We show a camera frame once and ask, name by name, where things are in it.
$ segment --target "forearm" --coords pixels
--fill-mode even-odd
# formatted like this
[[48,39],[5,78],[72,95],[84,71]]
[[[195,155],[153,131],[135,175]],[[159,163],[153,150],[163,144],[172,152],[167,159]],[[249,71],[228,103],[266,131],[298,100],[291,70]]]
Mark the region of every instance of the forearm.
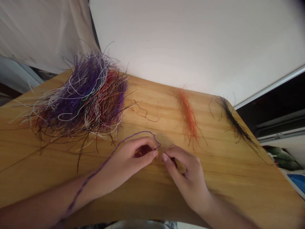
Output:
[[[88,174],[38,196],[0,209],[1,228],[50,228],[60,221]],[[71,213],[96,198],[89,183],[79,195]]]
[[206,206],[198,214],[214,229],[258,228],[249,219],[243,217],[227,203],[222,202],[212,194],[207,195]]

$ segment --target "finger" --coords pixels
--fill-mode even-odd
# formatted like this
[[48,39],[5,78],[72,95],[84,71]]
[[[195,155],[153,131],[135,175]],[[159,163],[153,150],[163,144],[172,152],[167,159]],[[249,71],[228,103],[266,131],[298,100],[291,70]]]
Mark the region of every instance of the finger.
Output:
[[172,147],[165,151],[165,153],[170,156],[176,158],[178,161],[180,161],[186,169],[190,166],[190,157],[191,154],[187,154],[183,149]]
[[186,153],[187,155],[192,155],[190,152],[186,151],[185,149],[181,148],[180,146],[177,146],[175,144],[171,144],[170,147],[168,149],[176,149],[176,150],[181,150],[184,153]]
[[134,172],[138,172],[139,170],[141,170],[142,168],[144,168],[145,166],[149,165],[155,157],[158,156],[158,151],[157,150],[153,150],[150,151],[149,153],[145,154],[142,157],[139,158],[132,158],[133,160],[133,168],[135,169]]
[[132,150],[137,150],[143,145],[148,145],[152,150],[156,149],[158,147],[158,144],[156,141],[150,137],[142,137],[142,138],[137,138],[134,140],[129,141]]
[[171,175],[172,179],[174,180],[175,184],[179,188],[182,183],[185,181],[185,178],[182,174],[177,170],[175,164],[172,162],[170,157],[166,153],[162,153],[162,159],[165,163],[165,166],[168,170],[169,175]]

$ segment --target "left hand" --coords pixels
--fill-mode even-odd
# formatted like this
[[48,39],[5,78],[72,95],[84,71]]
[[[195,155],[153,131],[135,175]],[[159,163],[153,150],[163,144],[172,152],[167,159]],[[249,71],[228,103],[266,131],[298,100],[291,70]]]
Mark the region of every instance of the left hand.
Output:
[[[153,151],[146,155],[134,158],[134,154],[141,146],[148,145]],[[121,186],[132,175],[149,165],[158,156],[154,150],[158,144],[150,137],[142,137],[127,141],[101,171],[92,179],[94,180],[94,196],[99,198]]]

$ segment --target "fingernail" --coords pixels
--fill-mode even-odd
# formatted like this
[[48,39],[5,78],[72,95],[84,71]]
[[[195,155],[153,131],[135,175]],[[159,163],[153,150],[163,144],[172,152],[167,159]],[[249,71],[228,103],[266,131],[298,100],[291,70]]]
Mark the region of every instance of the fingernail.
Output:
[[165,155],[165,153],[162,153],[162,159],[163,159],[164,162],[167,161],[167,156]]

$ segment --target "purple string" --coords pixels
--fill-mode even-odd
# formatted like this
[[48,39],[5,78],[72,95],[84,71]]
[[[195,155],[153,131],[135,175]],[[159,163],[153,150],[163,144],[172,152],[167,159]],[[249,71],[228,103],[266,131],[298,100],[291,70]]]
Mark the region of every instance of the purple string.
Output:
[[131,138],[131,137],[133,137],[133,136],[135,136],[135,135],[138,135],[138,134],[140,134],[140,133],[150,133],[150,134],[152,134],[152,135],[153,135],[153,138],[154,138],[155,141],[156,141],[156,143],[158,143],[157,148],[160,147],[161,144],[157,141],[156,136],[155,136],[152,132],[146,131],[146,130],[140,131],[140,132],[138,132],[138,133],[135,133],[135,134],[129,136],[128,138],[125,138],[124,140],[122,140],[122,141],[114,148],[113,152],[112,152],[111,155],[107,158],[107,160],[104,162],[104,164],[102,164],[102,165],[101,165],[93,174],[91,174],[91,175],[85,180],[85,182],[82,184],[82,186],[80,187],[80,189],[79,189],[78,192],[76,193],[75,197],[73,198],[73,201],[72,201],[71,204],[69,205],[69,207],[68,207],[68,209],[67,209],[67,211],[66,211],[66,213],[65,213],[64,219],[67,218],[67,217],[70,215],[70,213],[72,212],[72,209],[73,209],[73,207],[75,206],[75,203],[76,203],[76,201],[77,201],[77,198],[78,198],[78,196],[81,194],[81,192],[83,191],[84,187],[85,187],[85,186],[87,185],[87,183],[88,183],[95,175],[97,175],[97,173],[105,166],[105,164],[110,160],[110,158],[112,157],[112,155],[114,154],[114,152],[118,149],[118,147],[120,146],[120,144],[123,143],[123,142],[125,142],[127,139],[129,139],[129,138]]

